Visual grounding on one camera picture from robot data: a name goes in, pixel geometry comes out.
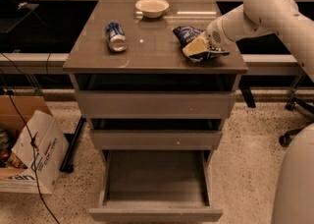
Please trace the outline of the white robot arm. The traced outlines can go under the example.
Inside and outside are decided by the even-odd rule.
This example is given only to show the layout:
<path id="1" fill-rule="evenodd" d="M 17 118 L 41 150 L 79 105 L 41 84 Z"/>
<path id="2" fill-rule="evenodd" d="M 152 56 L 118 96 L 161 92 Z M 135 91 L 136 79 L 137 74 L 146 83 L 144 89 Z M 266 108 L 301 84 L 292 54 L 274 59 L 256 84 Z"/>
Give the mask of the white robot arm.
<path id="1" fill-rule="evenodd" d="M 183 48 L 186 57 L 217 55 L 243 38 L 273 33 L 314 81 L 314 21 L 302 15 L 294 0 L 243 0 L 243 4 L 215 19 Z"/>

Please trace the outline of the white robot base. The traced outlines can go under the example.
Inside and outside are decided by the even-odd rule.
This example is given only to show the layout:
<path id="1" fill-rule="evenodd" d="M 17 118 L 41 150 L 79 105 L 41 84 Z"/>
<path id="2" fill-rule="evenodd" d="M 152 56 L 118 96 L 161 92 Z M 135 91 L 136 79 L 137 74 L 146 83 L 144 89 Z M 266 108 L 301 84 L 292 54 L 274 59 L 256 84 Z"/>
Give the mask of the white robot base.
<path id="1" fill-rule="evenodd" d="M 287 148 L 271 224 L 314 224 L 314 124 L 300 131 Z"/>

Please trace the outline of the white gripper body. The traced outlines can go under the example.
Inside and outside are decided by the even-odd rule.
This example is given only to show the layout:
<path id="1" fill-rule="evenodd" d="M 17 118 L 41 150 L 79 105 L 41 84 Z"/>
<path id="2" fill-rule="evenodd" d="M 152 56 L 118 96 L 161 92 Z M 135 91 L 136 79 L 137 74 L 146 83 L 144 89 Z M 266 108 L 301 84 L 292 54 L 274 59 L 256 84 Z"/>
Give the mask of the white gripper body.
<path id="1" fill-rule="evenodd" d="M 209 49 L 212 51 L 224 51 L 226 46 L 234 42 L 224 31 L 222 17 L 208 25 L 205 35 L 209 42 Z"/>

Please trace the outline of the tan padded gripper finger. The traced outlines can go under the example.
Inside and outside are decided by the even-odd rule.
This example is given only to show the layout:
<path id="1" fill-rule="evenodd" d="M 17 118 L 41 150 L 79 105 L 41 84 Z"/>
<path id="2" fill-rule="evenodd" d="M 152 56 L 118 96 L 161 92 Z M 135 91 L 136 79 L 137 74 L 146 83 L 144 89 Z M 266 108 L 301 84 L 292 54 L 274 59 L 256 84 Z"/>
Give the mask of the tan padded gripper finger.
<path id="1" fill-rule="evenodd" d="M 204 36 L 198 36 L 183 49 L 183 54 L 190 58 L 192 56 L 208 53 L 209 48 L 209 40 Z"/>

